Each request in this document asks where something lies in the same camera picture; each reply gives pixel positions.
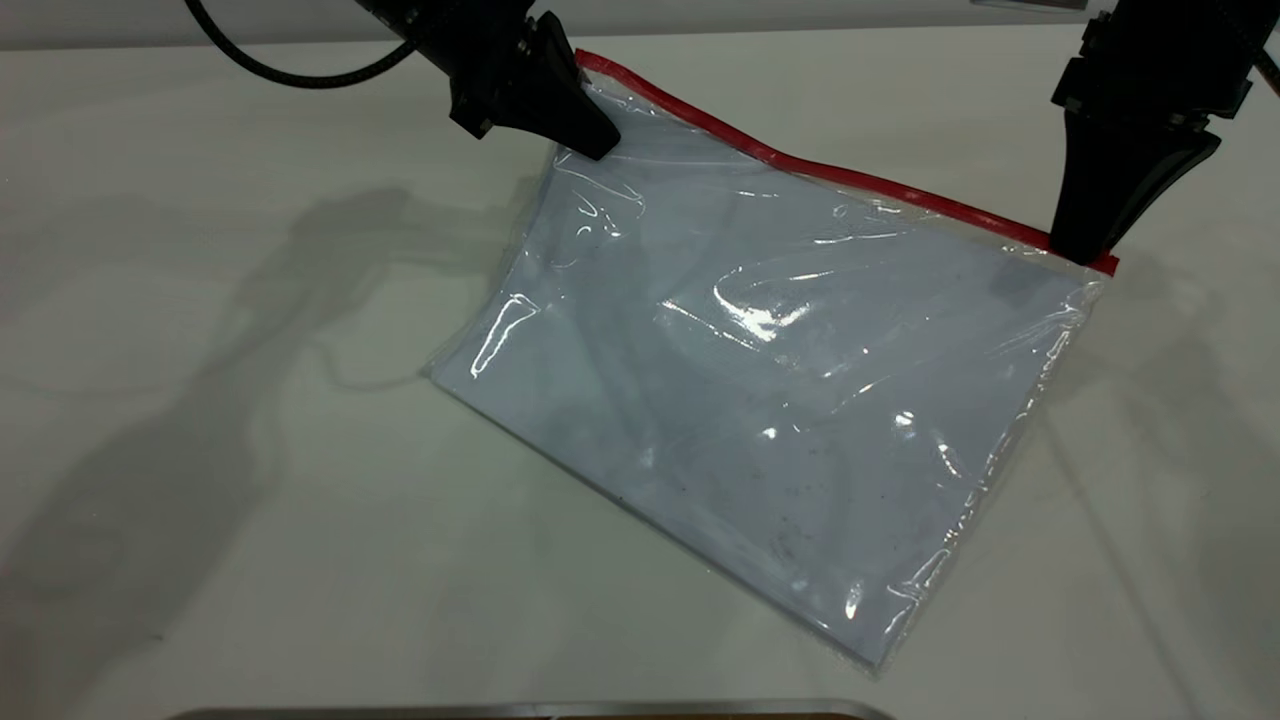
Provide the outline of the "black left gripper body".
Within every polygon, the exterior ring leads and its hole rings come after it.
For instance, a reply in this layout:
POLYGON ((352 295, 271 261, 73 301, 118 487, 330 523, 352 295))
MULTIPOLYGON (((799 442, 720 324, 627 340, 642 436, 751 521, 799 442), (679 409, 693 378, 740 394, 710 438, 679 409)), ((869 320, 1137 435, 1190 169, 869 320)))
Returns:
POLYGON ((541 19, 531 1, 402 1, 402 36, 449 79, 454 102, 529 95, 541 19))

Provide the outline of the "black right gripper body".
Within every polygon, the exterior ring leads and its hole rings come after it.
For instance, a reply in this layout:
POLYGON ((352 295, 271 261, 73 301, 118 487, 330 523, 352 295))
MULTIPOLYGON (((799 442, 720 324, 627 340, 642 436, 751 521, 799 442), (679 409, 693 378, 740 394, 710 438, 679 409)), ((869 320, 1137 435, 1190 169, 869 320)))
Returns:
POLYGON ((1253 65, 1252 1, 1119 1, 1087 22, 1051 100, 1092 115, 1231 119, 1253 65))

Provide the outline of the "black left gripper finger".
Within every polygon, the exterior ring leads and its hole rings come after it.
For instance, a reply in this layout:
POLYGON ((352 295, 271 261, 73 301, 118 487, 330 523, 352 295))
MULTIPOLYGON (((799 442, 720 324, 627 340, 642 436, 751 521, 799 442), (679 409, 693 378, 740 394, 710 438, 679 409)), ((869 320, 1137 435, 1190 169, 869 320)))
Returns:
POLYGON ((564 27, 554 12, 532 19, 532 87, 538 94, 568 94, 582 88, 582 72, 564 27))
POLYGON ((611 118, 588 96, 576 61, 543 58, 490 78, 451 81, 451 119, 475 138, 494 128, 547 138, 593 160, 621 141, 611 118))

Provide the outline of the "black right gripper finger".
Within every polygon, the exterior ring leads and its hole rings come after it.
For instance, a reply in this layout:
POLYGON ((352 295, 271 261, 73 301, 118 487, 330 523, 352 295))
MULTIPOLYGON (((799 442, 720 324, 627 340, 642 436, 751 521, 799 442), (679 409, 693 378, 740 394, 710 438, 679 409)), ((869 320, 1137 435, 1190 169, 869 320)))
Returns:
POLYGON ((1110 123, 1132 127, 1143 156, 1135 223, 1157 199, 1221 146, 1221 138, 1203 128, 1110 123))
POLYGON ((1050 247, 1085 266, 1114 250, 1137 222, 1143 159, 1132 127, 1064 114, 1066 150, 1050 247))

